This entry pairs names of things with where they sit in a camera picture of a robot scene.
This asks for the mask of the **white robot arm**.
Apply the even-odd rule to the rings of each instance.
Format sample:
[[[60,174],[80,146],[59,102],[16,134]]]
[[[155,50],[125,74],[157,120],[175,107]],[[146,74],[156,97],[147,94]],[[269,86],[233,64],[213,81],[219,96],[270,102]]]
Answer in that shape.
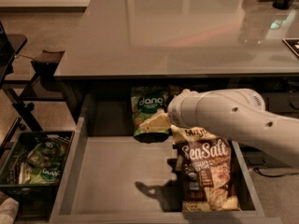
[[[202,127],[299,167],[299,119],[266,111],[263,97],[251,89],[185,90],[171,100],[166,111],[146,119],[140,128],[152,133],[173,125]]]

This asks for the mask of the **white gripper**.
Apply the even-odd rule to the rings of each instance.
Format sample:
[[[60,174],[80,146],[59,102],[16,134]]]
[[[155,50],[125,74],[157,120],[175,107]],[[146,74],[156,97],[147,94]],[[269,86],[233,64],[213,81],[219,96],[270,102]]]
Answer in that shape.
[[[199,102],[197,91],[184,90],[170,102],[167,113],[159,110],[151,118],[143,121],[139,128],[145,133],[156,133],[167,130],[171,123],[181,128],[191,128],[198,125],[196,107]]]

